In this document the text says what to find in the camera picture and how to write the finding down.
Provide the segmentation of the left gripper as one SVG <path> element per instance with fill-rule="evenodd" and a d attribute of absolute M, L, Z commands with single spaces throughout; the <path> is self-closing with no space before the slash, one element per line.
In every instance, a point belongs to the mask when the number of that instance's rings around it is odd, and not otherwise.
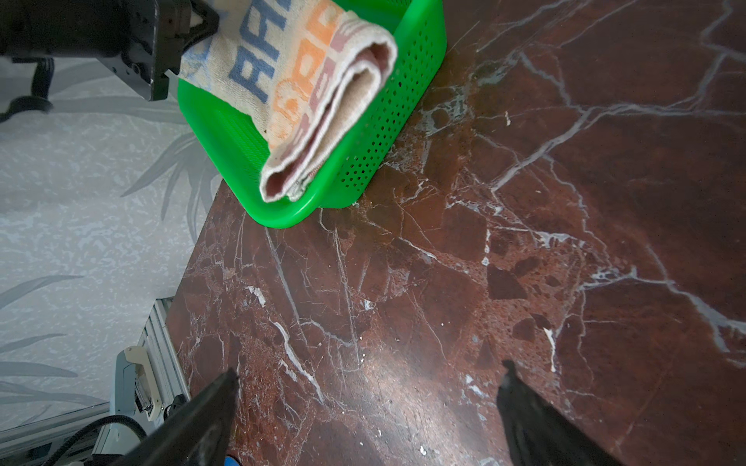
<path fill-rule="evenodd" d="M 56 58 L 95 58 L 148 101 L 169 91 L 182 56 L 219 30 L 205 1 L 3 1 L 1 55 L 37 65 L 34 97 L 49 95 Z"/>

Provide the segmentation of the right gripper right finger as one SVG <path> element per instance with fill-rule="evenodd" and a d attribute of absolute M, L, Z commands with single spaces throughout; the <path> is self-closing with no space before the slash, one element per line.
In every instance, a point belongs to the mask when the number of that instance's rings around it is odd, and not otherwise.
<path fill-rule="evenodd" d="M 622 465 L 524 383 L 514 361 L 502 365 L 497 409 L 513 464 Z"/>

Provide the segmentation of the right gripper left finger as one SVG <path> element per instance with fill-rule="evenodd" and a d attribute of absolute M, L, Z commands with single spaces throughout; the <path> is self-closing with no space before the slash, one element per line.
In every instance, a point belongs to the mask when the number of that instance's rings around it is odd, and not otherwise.
<path fill-rule="evenodd" d="M 215 378 L 117 465 L 223 466 L 237 411 L 234 369 Z"/>

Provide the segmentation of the green plastic basket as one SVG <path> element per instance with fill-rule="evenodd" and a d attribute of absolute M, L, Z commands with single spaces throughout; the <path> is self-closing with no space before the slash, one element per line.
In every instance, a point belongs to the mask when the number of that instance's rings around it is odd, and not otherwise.
<path fill-rule="evenodd" d="M 354 204 L 443 62 L 439 1 L 218 1 L 178 100 L 246 213 L 288 228 Z"/>

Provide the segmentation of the grey flat device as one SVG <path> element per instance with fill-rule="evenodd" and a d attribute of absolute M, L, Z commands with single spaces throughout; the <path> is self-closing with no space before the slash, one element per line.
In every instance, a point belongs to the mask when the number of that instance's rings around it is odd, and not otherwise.
<path fill-rule="evenodd" d="M 164 423 L 166 408 L 176 393 L 162 361 L 152 361 L 144 346 L 131 346 L 116 358 L 110 414 L 130 417 L 147 434 L 152 434 Z M 95 454 L 126 454 L 139 443 L 138 437 L 118 423 L 101 428 L 93 452 Z"/>

